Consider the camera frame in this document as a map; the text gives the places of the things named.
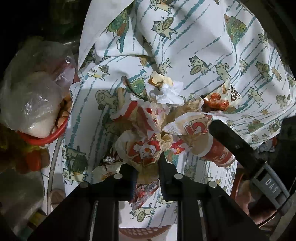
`paper food wrapper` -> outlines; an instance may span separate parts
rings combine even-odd
[[[126,130],[115,143],[121,159],[139,172],[137,183],[151,183],[158,179],[157,161],[162,153],[162,145],[172,144],[168,135],[161,138],[161,125],[169,113],[167,105],[135,100],[127,102],[111,118],[132,123],[133,129]]]
[[[141,137],[151,138],[161,132],[161,125],[169,113],[169,107],[155,102],[133,100],[123,105],[122,109],[111,115],[114,122],[128,120]]]
[[[214,90],[204,98],[206,105],[213,109],[224,110],[229,107],[238,105],[242,96],[226,81],[218,89]]]
[[[137,210],[142,207],[143,204],[150,198],[150,196],[155,193],[159,187],[159,180],[153,181],[150,184],[137,184],[136,194],[133,200],[130,201],[130,205],[133,210]]]
[[[208,132],[211,113],[185,113],[167,124],[163,130],[177,135],[171,150],[180,154],[191,150],[192,154],[214,162],[219,167],[233,163],[235,157]]]
[[[120,158],[139,172],[137,183],[148,184],[158,179],[157,161],[162,153],[160,134],[143,139],[127,130],[117,139],[115,148]]]
[[[106,178],[118,173],[123,162],[115,162],[103,166],[98,166],[92,171],[94,183],[100,183]]]

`red plastic container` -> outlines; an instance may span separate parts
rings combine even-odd
[[[55,139],[59,138],[60,135],[62,135],[65,130],[66,130],[66,126],[67,126],[67,122],[68,122],[68,116],[65,119],[65,121],[63,122],[63,124],[51,135],[49,135],[48,137],[45,138],[38,138],[38,137],[33,137],[31,135],[22,133],[20,131],[18,131],[18,134],[20,135],[20,137],[27,142],[30,145],[33,146],[44,146],[45,144],[50,144],[52,143]]]

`cat print fabric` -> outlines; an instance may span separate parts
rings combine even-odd
[[[118,138],[119,127],[110,118],[118,109],[118,88],[126,89],[126,100],[145,97],[152,71],[182,81],[184,100],[225,83],[233,86],[240,102],[216,118],[253,148],[296,113],[294,76],[260,22],[238,1],[135,0],[118,12],[93,42],[78,72],[81,81],[70,88],[73,107],[62,156],[67,194],[81,181],[94,182],[93,169]],[[237,162],[223,168],[191,152],[165,155],[178,172],[201,183],[216,181],[230,194]],[[161,198],[158,188],[136,210],[124,203],[119,226],[176,223],[177,203]]]

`metal bolt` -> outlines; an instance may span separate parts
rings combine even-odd
[[[174,175],[174,178],[176,178],[176,179],[182,179],[183,178],[183,175],[181,173],[176,173]]]
[[[216,188],[216,187],[218,186],[218,184],[217,184],[216,182],[214,182],[214,181],[210,181],[210,182],[209,182],[209,186],[210,186],[211,188]]]
[[[122,178],[122,174],[121,173],[116,173],[113,176],[115,179],[121,179]]]
[[[88,182],[82,182],[82,183],[79,184],[79,186],[81,188],[87,188],[89,186],[89,183]]]

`clear plastic bag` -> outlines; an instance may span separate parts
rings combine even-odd
[[[5,71],[0,95],[5,124],[39,138],[49,136],[74,74],[74,57],[63,44],[27,41]]]

